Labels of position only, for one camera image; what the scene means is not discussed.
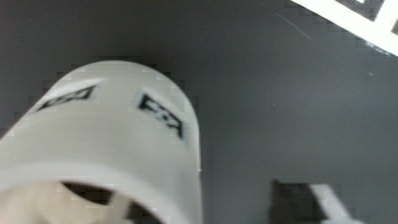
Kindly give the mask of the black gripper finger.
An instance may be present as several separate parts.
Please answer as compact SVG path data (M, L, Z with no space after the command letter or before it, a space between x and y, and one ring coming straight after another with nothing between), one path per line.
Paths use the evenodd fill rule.
M366 224L329 185L272 181L268 224Z

